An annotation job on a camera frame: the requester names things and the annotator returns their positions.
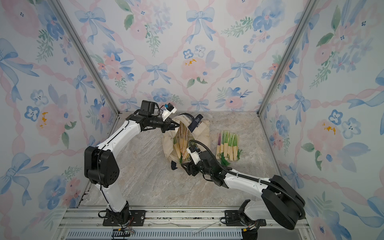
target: black mounting plate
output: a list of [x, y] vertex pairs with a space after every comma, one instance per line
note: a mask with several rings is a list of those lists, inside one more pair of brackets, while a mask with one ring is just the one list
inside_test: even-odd
[[[144, 225], [145, 220], [145, 210], [129, 210], [129, 213], [131, 214], [132, 222], [129, 225], [130, 227], [142, 227]], [[118, 227], [120, 226], [117, 222], [113, 222], [112, 218], [110, 218], [110, 215], [107, 213], [104, 218], [103, 226], [106, 227]]]
[[[226, 224], [226, 226], [241, 226], [245, 227], [243, 224], [240, 222], [240, 217], [238, 214], [238, 210], [225, 210], [225, 222], [230, 222], [229, 224]], [[266, 226], [266, 221], [265, 219], [261, 219], [261, 225], [262, 227]]]

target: wire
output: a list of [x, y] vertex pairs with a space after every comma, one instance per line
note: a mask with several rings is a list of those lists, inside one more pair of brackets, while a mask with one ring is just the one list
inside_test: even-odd
[[[192, 140], [189, 140], [188, 144], [189, 144], [190, 146], [192, 146], [192, 144], [191, 144], [192, 142], [197, 143], [197, 144], [201, 145], [202, 147], [204, 147], [204, 148], [209, 152], [209, 154], [212, 156], [212, 158], [215, 159], [215, 160], [217, 161], [216, 156], [212, 153], [212, 151], [211, 151], [211, 150], [210, 150], [204, 143], [192, 139]], [[286, 195], [289, 199], [291, 199], [291, 200], [296, 204], [296, 206], [299, 208], [299, 210], [300, 210], [300, 216], [299, 216], [299, 219], [303, 219], [303, 218], [305, 218], [305, 211], [304, 211], [304, 208], [303, 208], [303, 203], [297, 201], [294, 197], [292, 197], [292, 196], [291, 196], [289, 193], [287, 193], [284, 189], [282, 189], [282, 188], [280, 188], [280, 187], [274, 185], [273, 183], [270, 183], [270, 182], [267, 182], [267, 181], [264, 181], [264, 180], [260, 180], [260, 179], [257, 179], [257, 178], [254, 178], [254, 177], [250, 177], [250, 176], [247, 176], [247, 175], [237, 174], [237, 173], [231, 172], [231, 171], [229, 171], [228, 169], [226, 169], [225, 167], [223, 167], [218, 161], [217, 161], [217, 163], [218, 163], [218, 165], [219, 165], [224, 171], [226, 171], [226, 172], [229, 173], [229, 174], [232, 174], [232, 175], [235, 175], [235, 176], [238, 176], [238, 177], [242, 177], [242, 178], [245, 178], [245, 179], [248, 179], [248, 180], [251, 180], [251, 181], [259, 182], [259, 183], [261, 183], [261, 184], [265, 184], [265, 185], [267, 185], [267, 186], [270, 186], [270, 187], [272, 187], [272, 188], [278, 190], [278, 191], [281, 192], [282, 194]]]

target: pink flower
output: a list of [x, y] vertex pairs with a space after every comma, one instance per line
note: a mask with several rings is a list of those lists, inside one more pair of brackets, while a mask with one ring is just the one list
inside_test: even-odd
[[318, 121], [313, 129], [308, 130], [307, 136], [314, 149], [321, 153], [317, 161], [322, 161], [322, 169], [327, 170], [331, 167], [336, 172], [336, 166], [341, 164], [341, 159], [337, 155], [343, 148], [343, 136], [340, 130], [333, 123], [323, 119]]
[[107, 55], [104, 56], [105, 58], [105, 65], [112, 67], [112, 68], [117, 68], [120, 65], [119, 61], [115, 60], [115, 56], [111, 55], [111, 57], [108, 57]]
[[141, 3], [136, 1], [135, 6], [131, 7], [132, 12], [135, 14], [135, 22], [150, 23], [152, 22], [152, 10], [147, 4], [147, 0], [141, 0]]
[[74, 117], [72, 110], [66, 107], [59, 108], [56, 104], [49, 104], [41, 111], [36, 123], [40, 136], [46, 137], [51, 146], [56, 145], [65, 132], [65, 124], [71, 126]]
[[319, 217], [312, 219], [311, 229], [316, 240], [335, 240], [330, 227]]
[[80, 179], [74, 177], [68, 184], [66, 191], [69, 193], [74, 193], [76, 191], [76, 187], [80, 184]]
[[236, 20], [240, 20], [253, 13], [258, 6], [258, 2], [258, 0], [244, 2], [227, 0], [227, 12]]
[[353, 32], [357, 27], [357, 23], [350, 26], [348, 22], [345, 26], [339, 26], [336, 29], [335, 36], [331, 39], [330, 44], [335, 47], [335, 51], [341, 52], [344, 46], [349, 45], [352, 42], [353, 36], [356, 34]]
[[111, 110], [108, 107], [101, 107], [99, 111], [99, 119], [101, 123], [107, 123], [111, 117]]
[[134, 39], [144, 40], [145, 36], [147, 35], [147, 29], [145, 28], [144, 24], [141, 22], [135, 22], [134, 24], [131, 25], [129, 29]]
[[321, 45], [320, 48], [317, 49], [314, 55], [314, 62], [317, 65], [322, 64], [323, 62], [328, 60], [329, 56], [331, 55], [331, 52], [332, 52], [331, 45], [329, 44]]
[[108, 68], [109, 73], [108, 73], [108, 78], [109, 79], [116, 79], [118, 81], [121, 81], [123, 71], [119, 68]]
[[277, 63], [272, 63], [272, 67], [268, 68], [268, 70], [274, 70], [276, 71], [277, 67], [279, 66], [279, 64]]
[[283, 147], [283, 137], [279, 135], [277, 131], [273, 133], [273, 137], [275, 139], [275, 144], [277, 145], [278, 149], [280, 150]]
[[69, 207], [69, 205], [71, 204], [72, 198], [73, 198], [73, 194], [71, 194], [71, 193], [65, 194], [63, 197], [63, 202], [61, 205]]
[[243, 100], [239, 97], [229, 97], [225, 101], [227, 108], [237, 109], [243, 106]]
[[39, 36], [40, 22], [33, 4], [24, 0], [1, 0], [6, 19], [12, 27], [25, 37]]
[[98, 63], [98, 65], [99, 65], [98, 70], [102, 70], [102, 69], [106, 70], [104, 63]]
[[207, 68], [205, 67], [205, 61], [201, 58], [189, 58], [183, 62], [181, 65], [182, 74], [181, 77], [183, 79], [195, 79], [197, 77], [206, 78], [207, 75], [203, 75], [203, 72], [207, 72]]

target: wooden stick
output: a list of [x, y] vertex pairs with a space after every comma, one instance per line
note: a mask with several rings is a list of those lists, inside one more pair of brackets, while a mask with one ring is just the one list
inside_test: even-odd
[[217, 134], [216, 159], [220, 159], [221, 132]]

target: bundle of sticks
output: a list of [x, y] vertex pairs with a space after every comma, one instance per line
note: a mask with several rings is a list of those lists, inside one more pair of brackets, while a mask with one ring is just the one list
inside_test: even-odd
[[221, 160], [222, 165], [228, 166], [229, 161], [240, 159], [241, 150], [238, 148], [239, 136], [229, 131], [219, 132], [217, 135], [216, 158]]
[[182, 164], [186, 159], [189, 159], [187, 152], [188, 141], [193, 139], [192, 134], [189, 135], [189, 129], [182, 122], [180, 122], [179, 131], [173, 138], [173, 147], [176, 151], [179, 163]]

